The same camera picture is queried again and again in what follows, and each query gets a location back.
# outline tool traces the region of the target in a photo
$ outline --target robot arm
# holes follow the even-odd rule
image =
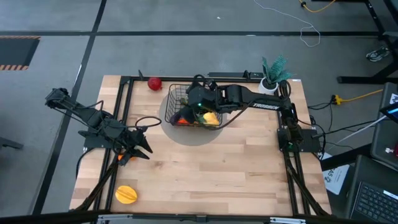
[[[197,77],[187,89],[188,105],[190,110],[185,109],[185,114],[193,114],[204,108],[217,113],[231,113],[236,110],[245,110],[248,107],[262,110],[280,111],[281,120],[287,126],[287,139],[300,144],[303,141],[301,128],[297,124],[295,106],[290,102],[287,81],[282,82],[280,96],[254,93],[245,86],[223,85],[218,86],[213,80],[203,82],[201,85]]]
[[[80,103],[72,100],[68,92],[64,88],[53,89],[52,92],[45,98],[48,107],[58,110],[67,110],[79,117],[85,125],[89,127],[88,131],[79,131],[79,134],[87,138],[94,136],[96,138],[104,139],[110,142],[109,145],[114,148],[123,148],[123,158],[119,163],[123,166],[131,157],[140,157],[149,159],[143,152],[136,149],[140,146],[152,153],[149,147],[144,132],[146,128],[136,128],[133,131],[113,118],[113,115],[102,109],[97,110],[92,106],[83,106]]]

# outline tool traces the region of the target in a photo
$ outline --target yellow cable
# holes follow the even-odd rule
[[[371,93],[367,93],[367,94],[365,94],[365,95],[358,96],[358,97],[355,97],[355,98],[352,98],[352,99],[349,99],[349,100],[341,100],[341,102],[350,102],[350,101],[353,101],[353,100],[357,100],[357,99],[360,99],[360,98],[364,98],[364,97],[366,97],[366,96],[369,96],[369,95],[372,95],[372,94],[375,94],[375,93],[379,93],[379,92],[381,92],[381,91],[383,91],[383,90],[373,91],[373,92],[371,92]]]
[[[329,7],[330,5],[332,5],[335,1],[336,1],[336,0],[332,0],[332,2],[329,3],[329,5],[327,5],[327,6],[323,7],[323,8],[321,8],[321,9],[315,10],[315,11],[309,9],[306,5],[303,5],[303,6],[304,6],[304,8],[305,8],[306,10],[308,10],[308,11],[310,11],[310,12],[320,12],[320,11],[326,9],[327,7]]]

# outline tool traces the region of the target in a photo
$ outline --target laptop keyboard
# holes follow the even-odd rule
[[[398,224],[397,196],[364,182],[359,187],[356,211],[379,222]]]

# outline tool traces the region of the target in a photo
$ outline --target white pot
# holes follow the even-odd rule
[[[262,85],[262,81],[264,81],[266,78],[262,78],[262,80],[260,81],[259,84],[259,93],[263,93],[263,94],[268,94],[268,95],[273,95],[275,93],[275,91],[278,89],[279,83],[276,83],[276,86],[274,89],[269,90],[267,89],[265,86]]]

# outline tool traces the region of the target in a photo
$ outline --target potted plant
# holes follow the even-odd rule
[[[271,68],[267,64],[267,59],[262,58],[262,69],[264,71],[264,78],[259,85],[259,92],[273,95],[278,89],[279,82],[287,80],[292,76],[290,72],[284,70],[286,59],[283,56],[278,56]]]

